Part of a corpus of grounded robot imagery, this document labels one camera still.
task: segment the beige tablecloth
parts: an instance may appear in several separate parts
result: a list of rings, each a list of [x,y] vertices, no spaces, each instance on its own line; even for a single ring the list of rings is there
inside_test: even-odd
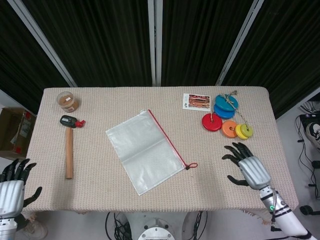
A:
[[[201,120],[206,112],[183,110],[184,93],[210,95],[238,90],[239,110],[253,126],[254,136],[246,144],[262,161],[275,187],[291,208],[298,199],[269,94],[252,86],[49,88],[44,90],[27,157],[37,166],[30,172],[26,197],[38,186],[43,190],[26,211],[198,211],[218,209],[264,209],[259,192],[236,186],[227,179],[242,179],[239,169],[221,157],[233,139],[220,131],[209,132]],[[80,107],[70,116],[86,120],[73,131],[74,177],[65,179],[65,132],[59,123],[66,114],[56,97],[72,92]],[[146,194],[138,196],[105,131],[150,109],[187,162],[198,167],[183,170]],[[234,120],[242,123],[236,114]]]

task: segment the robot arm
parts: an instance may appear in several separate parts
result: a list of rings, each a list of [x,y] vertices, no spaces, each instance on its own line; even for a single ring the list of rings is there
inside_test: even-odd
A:
[[[226,154],[222,159],[230,159],[236,164],[245,180],[237,180],[228,175],[227,178],[236,185],[250,186],[254,190],[260,191],[260,199],[272,215],[271,230],[279,231],[275,228],[275,223],[280,226],[281,231],[287,235],[298,239],[316,240],[315,237],[307,231],[294,215],[290,207],[286,204],[280,194],[269,186],[271,177],[260,160],[253,156],[246,145],[232,143],[232,146],[225,146],[233,155]]]
[[[31,163],[25,168],[29,162],[29,159],[25,159],[16,169],[18,162],[18,159],[14,160],[0,174],[0,240],[15,238],[15,217],[21,213],[22,208],[34,202],[42,191],[42,187],[38,187],[32,197],[24,200],[26,181],[36,163]]]

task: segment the curtain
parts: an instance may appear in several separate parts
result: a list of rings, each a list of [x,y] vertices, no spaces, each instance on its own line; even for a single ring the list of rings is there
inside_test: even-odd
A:
[[[43,90],[68,87],[6,0],[0,1],[0,89],[37,113]]]
[[[215,85],[252,2],[164,0],[161,85]]]
[[[264,1],[222,85],[267,88],[276,118],[320,87],[320,1]]]
[[[23,0],[79,87],[151,86],[147,0]]]

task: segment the shoe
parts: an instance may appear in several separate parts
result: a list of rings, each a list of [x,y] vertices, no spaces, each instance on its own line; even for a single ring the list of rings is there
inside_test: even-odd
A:
[[[31,220],[21,232],[30,240],[41,240],[47,236],[48,229],[39,221]]]
[[[309,123],[306,126],[305,134],[313,146],[320,152],[320,125],[315,122]]]

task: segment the wooden hammer handle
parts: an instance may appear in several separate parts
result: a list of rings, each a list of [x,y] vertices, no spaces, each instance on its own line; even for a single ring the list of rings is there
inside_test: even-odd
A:
[[[74,134],[71,127],[65,130],[65,178],[72,179],[74,176]]]

